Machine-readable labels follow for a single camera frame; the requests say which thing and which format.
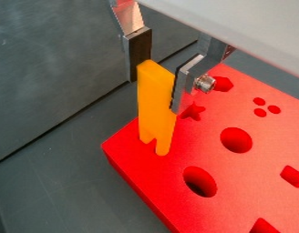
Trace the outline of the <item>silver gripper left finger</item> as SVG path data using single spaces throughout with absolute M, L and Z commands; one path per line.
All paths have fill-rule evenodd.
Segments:
M 108 0 L 120 29 L 126 54 L 127 78 L 138 79 L 138 65 L 153 55 L 153 29 L 145 25 L 139 3 L 135 0 Z

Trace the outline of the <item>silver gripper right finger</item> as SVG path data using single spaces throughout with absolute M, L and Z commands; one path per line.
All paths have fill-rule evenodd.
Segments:
M 215 88 L 217 81 L 209 72 L 234 51 L 235 48 L 215 37 L 199 34 L 198 53 L 177 68 L 170 101 L 170 109 L 175 114 L 181 112 L 185 93 L 191 94 L 195 89 L 210 93 Z

